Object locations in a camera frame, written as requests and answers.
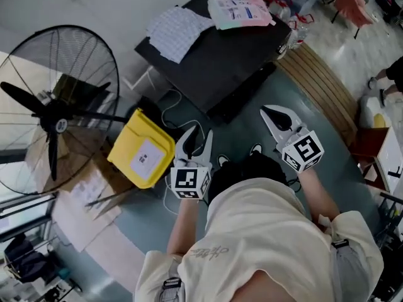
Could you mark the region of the person's right forearm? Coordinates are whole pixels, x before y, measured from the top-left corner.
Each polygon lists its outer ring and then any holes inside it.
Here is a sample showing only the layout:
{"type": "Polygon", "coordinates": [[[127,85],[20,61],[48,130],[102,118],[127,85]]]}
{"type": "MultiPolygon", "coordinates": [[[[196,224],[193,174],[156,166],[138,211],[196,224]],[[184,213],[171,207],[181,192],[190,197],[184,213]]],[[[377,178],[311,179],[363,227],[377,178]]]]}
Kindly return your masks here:
{"type": "Polygon", "coordinates": [[[319,224],[320,216],[332,221],[340,214],[338,206],[322,185],[313,168],[301,172],[298,178],[307,200],[312,221],[315,224],[319,224]]]}

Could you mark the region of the red-brown wooden cabinet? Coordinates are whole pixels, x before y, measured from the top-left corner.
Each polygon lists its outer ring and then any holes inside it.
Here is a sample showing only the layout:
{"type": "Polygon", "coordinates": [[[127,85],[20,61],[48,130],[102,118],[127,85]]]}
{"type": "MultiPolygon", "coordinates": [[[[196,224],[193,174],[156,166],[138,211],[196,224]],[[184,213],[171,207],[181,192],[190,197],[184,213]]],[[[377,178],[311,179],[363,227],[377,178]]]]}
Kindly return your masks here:
{"type": "Polygon", "coordinates": [[[387,173],[381,163],[381,149],[389,128],[361,128],[349,146],[352,158],[358,164],[367,185],[389,193],[387,173]]]}

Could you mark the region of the flat cardboard sheet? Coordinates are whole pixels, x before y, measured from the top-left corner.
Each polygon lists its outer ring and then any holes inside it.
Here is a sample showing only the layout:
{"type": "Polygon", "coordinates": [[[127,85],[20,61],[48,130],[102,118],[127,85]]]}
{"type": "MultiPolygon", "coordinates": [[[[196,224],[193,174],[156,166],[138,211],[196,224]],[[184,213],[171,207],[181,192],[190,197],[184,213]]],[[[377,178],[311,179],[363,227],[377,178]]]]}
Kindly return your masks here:
{"type": "Polygon", "coordinates": [[[80,252],[120,214],[118,205],[122,197],[111,186],[101,189],[99,182],[80,181],[69,199],[74,222],[72,243],[80,252]]]}

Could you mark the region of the dark garment rack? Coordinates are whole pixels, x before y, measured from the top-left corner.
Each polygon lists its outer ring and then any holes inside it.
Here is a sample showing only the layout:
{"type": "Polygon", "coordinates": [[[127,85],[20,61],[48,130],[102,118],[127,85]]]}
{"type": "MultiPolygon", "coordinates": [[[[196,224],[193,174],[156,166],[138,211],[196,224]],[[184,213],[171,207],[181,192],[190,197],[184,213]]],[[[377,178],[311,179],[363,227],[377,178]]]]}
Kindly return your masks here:
{"type": "Polygon", "coordinates": [[[47,248],[51,242],[52,239],[47,240],[35,248],[25,234],[17,235],[4,250],[3,269],[22,284],[39,278],[48,284],[56,278],[57,267],[48,254],[45,255],[38,249],[47,248]]]}

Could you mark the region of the white checked cloth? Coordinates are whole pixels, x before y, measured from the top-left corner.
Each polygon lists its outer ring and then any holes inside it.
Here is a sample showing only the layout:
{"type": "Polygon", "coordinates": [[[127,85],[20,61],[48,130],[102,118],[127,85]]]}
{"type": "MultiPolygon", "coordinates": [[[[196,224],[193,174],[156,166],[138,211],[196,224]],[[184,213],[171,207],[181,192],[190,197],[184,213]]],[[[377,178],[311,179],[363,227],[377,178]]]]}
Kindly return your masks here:
{"type": "Polygon", "coordinates": [[[214,26],[210,18],[175,6],[151,20],[147,27],[149,43],[164,58],[178,64],[199,36],[214,26]]]}

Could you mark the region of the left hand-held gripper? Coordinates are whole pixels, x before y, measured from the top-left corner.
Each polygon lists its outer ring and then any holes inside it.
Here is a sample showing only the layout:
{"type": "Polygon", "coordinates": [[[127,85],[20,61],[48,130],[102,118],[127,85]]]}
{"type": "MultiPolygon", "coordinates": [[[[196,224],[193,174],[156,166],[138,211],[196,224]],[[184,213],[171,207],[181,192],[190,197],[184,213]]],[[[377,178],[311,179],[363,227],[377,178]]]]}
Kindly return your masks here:
{"type": "Polygon", "coordinates": [[[174,167],[171,168],[171,190],[179,199],[202,200],[210,186],[212,176],[213,130],[209,130],[200,155],[194,156],[199,126],[194,125],[185,131],[177,141],[174,167]]]}

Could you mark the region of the yellow lidded black bin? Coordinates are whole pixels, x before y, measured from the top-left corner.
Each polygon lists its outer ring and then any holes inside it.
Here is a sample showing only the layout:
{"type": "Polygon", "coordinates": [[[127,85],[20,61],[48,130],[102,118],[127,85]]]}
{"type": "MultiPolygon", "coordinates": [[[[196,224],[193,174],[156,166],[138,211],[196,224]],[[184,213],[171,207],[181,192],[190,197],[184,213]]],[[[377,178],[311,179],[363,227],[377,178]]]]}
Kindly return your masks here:
{"type": "Polygon", "coordinates": [[[108,157],[122,174],[139,189],[154,187],[171,165],[175,141],[136,109],[117,137],[108,157]]]}

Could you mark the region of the pink chair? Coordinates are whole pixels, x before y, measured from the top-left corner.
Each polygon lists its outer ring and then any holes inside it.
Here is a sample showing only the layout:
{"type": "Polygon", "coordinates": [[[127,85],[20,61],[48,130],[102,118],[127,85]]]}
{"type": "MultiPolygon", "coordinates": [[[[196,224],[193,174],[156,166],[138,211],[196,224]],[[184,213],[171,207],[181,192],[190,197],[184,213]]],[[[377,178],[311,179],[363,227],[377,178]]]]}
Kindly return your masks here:
{"type": "Polygon", "coordinates": [[[365,25],[372,25],[373,18],[366,11],[366,2],[364,0],[335,0],[336,14],[331,23],[334,23],[338,15],[344,16],[357,27],[354,39],[357,38],[358,32],[365,25]]]}

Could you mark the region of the large black floor fan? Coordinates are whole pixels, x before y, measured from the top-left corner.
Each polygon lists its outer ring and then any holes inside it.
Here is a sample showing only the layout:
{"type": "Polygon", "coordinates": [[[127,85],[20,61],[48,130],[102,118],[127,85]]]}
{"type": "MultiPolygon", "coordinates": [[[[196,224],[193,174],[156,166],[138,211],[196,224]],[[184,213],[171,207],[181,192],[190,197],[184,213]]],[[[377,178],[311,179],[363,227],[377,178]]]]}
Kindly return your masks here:
{"type": "Polygon", "coordinates": [[[119,98],[112,49],[87,28],[52,26],[0,52],[0,190],[66,185],[123,121],[119,98]]]}

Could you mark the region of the egg-shaped pillow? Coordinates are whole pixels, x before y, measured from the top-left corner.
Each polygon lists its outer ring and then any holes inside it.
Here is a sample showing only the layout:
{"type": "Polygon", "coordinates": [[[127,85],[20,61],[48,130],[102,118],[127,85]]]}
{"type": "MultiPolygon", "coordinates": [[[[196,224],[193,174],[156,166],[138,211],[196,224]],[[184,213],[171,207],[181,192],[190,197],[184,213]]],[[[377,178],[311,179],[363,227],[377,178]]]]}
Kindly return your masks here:
{"type": "Polygon", "coordinates": [[[374,96],[363,96],[360,99],[360,128],[389,128],[392,122],[381,107],[380,101],[374,96]]]}

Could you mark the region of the pink detergent pouch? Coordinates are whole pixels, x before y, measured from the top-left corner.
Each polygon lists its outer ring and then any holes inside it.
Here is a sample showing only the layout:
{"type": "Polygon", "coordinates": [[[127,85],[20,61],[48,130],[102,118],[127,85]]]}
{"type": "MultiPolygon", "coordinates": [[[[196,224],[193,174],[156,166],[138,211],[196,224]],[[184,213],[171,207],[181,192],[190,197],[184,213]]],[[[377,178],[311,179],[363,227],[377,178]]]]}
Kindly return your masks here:
{"type": "Polygon", "coordinates": [[[218,30],[276,25],[263,0],[208,0],[207,7],[218,30]]]}

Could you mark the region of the person's beige t-shirt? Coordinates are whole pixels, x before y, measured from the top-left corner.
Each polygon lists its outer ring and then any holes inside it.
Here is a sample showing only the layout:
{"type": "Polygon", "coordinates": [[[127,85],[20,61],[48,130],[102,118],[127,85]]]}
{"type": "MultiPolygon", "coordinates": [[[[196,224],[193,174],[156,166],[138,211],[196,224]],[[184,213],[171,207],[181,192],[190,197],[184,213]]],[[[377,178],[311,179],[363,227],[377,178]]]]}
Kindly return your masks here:
{"type": "Polygon", "coordinates": [[[258,272],[263,299],[367,302],[383,258],[358,211],[316,226],[284,184],[255,178],[221,192],[208,209],[205,236],[184,255],[146,254],[135,302],[231,302],[258,272]]]}

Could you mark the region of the black washing machine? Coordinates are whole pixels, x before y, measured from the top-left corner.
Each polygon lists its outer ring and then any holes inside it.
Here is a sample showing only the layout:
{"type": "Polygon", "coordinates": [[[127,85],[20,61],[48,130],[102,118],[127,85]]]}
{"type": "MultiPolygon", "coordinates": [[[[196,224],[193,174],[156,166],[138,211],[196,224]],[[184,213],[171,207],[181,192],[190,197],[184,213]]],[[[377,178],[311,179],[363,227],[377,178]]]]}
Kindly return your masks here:
{"type": "Polygon", "coordinates": [[[180,64],[165,59],[143,39],[135,51],[202,113],[208,112],[268,62],[274,62],[291,33],[275,26],[255,26],[201,34],[180,64]]]}

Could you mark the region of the person's left forearm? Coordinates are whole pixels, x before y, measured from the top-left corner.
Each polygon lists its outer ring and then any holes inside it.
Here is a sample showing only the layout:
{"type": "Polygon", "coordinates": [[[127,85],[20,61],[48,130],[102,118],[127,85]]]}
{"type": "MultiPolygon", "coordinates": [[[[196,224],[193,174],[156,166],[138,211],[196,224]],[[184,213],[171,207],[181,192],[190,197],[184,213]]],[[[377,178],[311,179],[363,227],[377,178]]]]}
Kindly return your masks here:
{"type": "Polygon", "coordinates": [[[197,200],[181,200],[179,212],[167,244],[167,254],[184,256],[196,243],[198,208],[197,200]]]}

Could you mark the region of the white table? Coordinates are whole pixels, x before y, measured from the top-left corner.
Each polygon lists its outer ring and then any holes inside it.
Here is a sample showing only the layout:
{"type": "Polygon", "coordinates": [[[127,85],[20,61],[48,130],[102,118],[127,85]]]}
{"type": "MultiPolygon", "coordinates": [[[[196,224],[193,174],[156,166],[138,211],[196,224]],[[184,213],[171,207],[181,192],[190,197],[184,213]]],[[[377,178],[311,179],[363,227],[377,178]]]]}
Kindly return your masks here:
{"type": "Polygon", "coordinates": [[[380,148],[376,156],[385,191],[393,194],[403,176],[403,154],[392,127],[378,128],[380,148]]]}

